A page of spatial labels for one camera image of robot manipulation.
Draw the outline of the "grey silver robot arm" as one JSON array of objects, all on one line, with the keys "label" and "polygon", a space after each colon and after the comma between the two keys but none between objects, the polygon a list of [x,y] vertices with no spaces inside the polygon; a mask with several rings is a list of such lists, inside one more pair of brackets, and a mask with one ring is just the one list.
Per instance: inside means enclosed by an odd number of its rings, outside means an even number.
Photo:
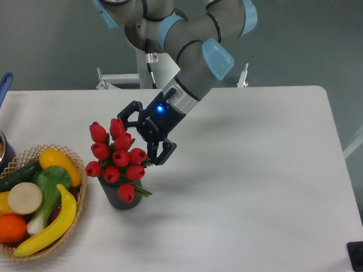
[{"label": "grey silver robot arm", "polygon": [[179,72],[143,107],[131,102],[119,113],[147,143],[151,163],[162,165],[176,149],[168,135],[234,66],[225,44],[251,32],[257,10],[251,0],[203,0],[196,21],[176,11],[174,0],[91,0],[108,27],[135,29],[134,45],[146,54],[164,52]]}]

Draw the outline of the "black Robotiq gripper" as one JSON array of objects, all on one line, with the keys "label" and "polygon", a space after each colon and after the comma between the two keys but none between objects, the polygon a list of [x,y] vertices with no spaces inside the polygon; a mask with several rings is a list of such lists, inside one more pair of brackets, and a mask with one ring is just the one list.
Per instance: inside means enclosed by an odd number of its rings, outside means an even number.
[{"label": "black Robotiq gripper", "polygon": [[[135,112],[138,112],[138,120],[128,121]],[[145,110],[139,101],[131,101],[117,118],[123,123],[124,129],[137,128],[143,140],[147,142],[147,155],[150,163],[156,166],[163,165],[177,148],[176,143],[167,136],[177,124],[186,116],[168,102],[164,93],[160,92]],[[159,153],[159,142],[162,142],[162,150]]]}]

